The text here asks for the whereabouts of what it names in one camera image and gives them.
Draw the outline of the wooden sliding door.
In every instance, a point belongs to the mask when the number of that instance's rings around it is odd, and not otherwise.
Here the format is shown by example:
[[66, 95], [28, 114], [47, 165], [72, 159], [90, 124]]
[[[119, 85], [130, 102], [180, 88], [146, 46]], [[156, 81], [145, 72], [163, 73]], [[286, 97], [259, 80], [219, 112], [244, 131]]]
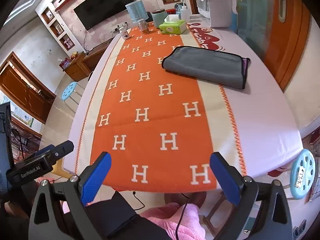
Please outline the wooden sliding door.
[[263, 62], [281, 90], [299, 65], [307, 42], [311, 14], [302, 0], [273, 0], [272, 22]]

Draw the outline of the wooden entrance door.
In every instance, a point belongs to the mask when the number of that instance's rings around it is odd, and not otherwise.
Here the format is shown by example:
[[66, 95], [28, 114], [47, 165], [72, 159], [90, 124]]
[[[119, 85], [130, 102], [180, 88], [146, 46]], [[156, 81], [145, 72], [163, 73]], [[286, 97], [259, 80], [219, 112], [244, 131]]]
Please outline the wooden entrance door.
[[56, 98], [14, 52], [1, 64], [1, 91], [43, 124], [46, 123]]

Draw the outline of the wooden TV cabinet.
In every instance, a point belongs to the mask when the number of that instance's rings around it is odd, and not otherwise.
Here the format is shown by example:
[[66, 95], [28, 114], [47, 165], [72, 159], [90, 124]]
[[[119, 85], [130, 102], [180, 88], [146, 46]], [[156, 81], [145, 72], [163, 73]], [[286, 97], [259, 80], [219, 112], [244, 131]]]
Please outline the wooden TV cabinet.
[[74, 59], [65, 58], [59, 63], [59, 66], [73, 81], [78, 82], [89, 77], [95, 70], [109, 44], [110, 42], [105, 42], [88, 53], [78, 53]]

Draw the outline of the purple and grey towel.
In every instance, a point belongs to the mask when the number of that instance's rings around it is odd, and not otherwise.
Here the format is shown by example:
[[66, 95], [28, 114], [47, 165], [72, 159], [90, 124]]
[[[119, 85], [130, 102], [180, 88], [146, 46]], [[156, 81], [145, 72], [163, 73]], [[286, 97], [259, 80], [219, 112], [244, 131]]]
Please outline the purple and grey towel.
[[235, 89], [245, 89], [250, 61], [247, 57], [223, 51], [181, 46], [162, 60], [162, 68]]

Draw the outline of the teal canister with lid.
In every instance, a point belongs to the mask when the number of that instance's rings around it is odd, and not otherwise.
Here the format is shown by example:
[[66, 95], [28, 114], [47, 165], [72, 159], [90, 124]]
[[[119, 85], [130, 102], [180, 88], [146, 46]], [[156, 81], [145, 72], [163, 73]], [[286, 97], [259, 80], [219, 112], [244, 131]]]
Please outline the teal canister with lid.
[[159, 29], [159, 26], [164, 23], [168, 13], [165, 9], [157, 9], [151, 13], [154, 26]]

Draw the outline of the white squeeze bottle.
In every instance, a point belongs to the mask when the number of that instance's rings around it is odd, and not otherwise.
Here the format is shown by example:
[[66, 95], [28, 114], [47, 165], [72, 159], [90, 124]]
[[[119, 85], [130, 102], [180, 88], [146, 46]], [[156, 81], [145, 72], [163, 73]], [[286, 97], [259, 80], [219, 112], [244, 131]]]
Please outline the white squeeze bottle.
[[180, 17], [181, 17], [181, 20], [185, 21], [186, 23], [188, 23], [190, 21], [190, 11], [186, 5], [183, 5], [181, 7]]

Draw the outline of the glass jar with amber contents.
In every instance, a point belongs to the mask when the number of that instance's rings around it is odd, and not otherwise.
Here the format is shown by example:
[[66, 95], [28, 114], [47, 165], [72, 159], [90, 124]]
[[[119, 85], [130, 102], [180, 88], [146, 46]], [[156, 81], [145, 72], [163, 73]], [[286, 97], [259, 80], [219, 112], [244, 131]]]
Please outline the glass jar with amber contents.
[[148, 34], [150, 32], [149, 27], [148, 27], [148, 23], [144, 19], [138, 20], [137, 23], [138, 23], [140, 31], [143, 34]]

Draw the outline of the black wall television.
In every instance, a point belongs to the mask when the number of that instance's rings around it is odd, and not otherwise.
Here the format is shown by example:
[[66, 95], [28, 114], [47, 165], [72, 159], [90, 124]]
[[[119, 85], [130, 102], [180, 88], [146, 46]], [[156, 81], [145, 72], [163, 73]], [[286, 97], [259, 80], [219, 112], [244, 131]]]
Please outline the black wall television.
[[126, 10], [126, 5], [134, 0], [85, 0], [74, 12], [86, 30], [104, 20]]

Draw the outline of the green tissue pack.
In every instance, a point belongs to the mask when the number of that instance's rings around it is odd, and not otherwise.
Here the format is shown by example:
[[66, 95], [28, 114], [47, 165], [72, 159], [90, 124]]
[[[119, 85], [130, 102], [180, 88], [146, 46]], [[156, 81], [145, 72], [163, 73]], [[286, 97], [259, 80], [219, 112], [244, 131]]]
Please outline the green tissue pack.
[[159, 25], [159, 29], [163, 34], [182, 34], [187, 29], [184, 20], [164, 22]]

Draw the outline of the blue table lamp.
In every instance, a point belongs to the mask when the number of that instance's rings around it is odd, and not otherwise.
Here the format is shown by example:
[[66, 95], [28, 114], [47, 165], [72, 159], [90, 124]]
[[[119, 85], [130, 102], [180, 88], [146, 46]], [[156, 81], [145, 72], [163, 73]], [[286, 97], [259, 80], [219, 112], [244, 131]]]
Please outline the blue table lamp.
[[137, 23], [139, 20], [146, 21], [149, 18], [142, 0], [131, 2], [125, 5], [125, 7], [131, 17], [132, 23]]

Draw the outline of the small white pill bottle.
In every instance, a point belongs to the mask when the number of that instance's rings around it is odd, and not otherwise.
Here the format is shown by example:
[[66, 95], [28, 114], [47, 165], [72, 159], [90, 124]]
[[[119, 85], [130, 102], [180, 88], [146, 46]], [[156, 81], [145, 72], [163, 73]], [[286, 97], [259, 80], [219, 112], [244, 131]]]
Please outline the small white pill bottle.
[[130, 35], [129, 35], [126, 27], [120, 27], [119, 33], [124, 40], [128, 40], [130, 38]]

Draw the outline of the orange H-pattern table runner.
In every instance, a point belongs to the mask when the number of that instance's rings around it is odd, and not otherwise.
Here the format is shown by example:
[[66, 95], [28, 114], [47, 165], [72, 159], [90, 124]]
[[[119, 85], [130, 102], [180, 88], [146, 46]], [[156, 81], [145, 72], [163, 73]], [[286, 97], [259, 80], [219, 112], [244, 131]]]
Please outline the orange H-pattern table runner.
[[182, 44], [181, 35], [135, 28], [114, 48], [91, 150], [91, 160], [104, 151], [111, 155], [105, 185], [149, 192], [216, 187], [199, 84], [162, 68], [162, 60]]

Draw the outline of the blue plastic stool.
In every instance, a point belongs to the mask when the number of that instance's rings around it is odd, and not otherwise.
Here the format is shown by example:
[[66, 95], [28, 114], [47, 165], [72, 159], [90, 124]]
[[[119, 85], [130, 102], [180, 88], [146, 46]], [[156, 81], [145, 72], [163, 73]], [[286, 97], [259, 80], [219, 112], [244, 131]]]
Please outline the blue plastic stool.
[[294, 199], [302, 199], [310, 191], [316, 172], [313, 154], [303, 149], [291, 166], [290, 191]]
[[68, 99], [71, 99], [74, 103], [76, 103], [77, 105], [79, 105], [79, 103], [72, 97], [72, 94], [77, 94], [80, 98], [83, 96], [83, 94], [80, 94], [76, 89], [77, 88], [81, 88], [84, 92], [85, 88], [82, 87], [80, 84], [78, 84], [77, 82], [71, 82], [63, 91], [62, 95], [61, 95], [61, 100], [63, 101], [64, 105], [70, 110], [72, 111], [74, 114], [76, 113], [76, 111], [74, 109], [72, 109], [72, 107], [67, 103]]

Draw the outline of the white tablecloth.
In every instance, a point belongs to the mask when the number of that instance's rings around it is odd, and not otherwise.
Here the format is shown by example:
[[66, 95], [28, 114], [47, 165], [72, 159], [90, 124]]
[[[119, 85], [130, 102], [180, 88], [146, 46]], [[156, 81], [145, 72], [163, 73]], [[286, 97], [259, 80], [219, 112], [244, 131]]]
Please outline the white tablecloth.
[[[199, 20], [188, 25], [181, 36], [181, 46], [217, 49], [251, 60], [243, 90], [196, 79], [213, 152], [220, 152], [241, 174], [251, 177], [265, 175], [294, 159], [303, 148], [295, 119], [283, 92], [255, 52], [235, 33], [208, 28]], [[111, 74], [107, 61], [120, 39], [117, 35], [104, 52], [76, 110], [69, 134], [74, 151], [63, 160], [63, 168], [73, 174], [80, 174], [95, 161], [91, 150], [102, 84]]]

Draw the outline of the white countertop appliance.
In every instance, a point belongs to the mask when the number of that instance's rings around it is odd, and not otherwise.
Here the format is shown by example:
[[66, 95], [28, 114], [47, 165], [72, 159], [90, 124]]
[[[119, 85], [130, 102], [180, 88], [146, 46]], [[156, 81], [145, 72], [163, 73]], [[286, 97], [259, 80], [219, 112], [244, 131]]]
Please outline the white countertop appliance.
[[237, 14], [236, 0], [196, 0], [199, 13], [209, 19], [212, 28], [228, 28]]

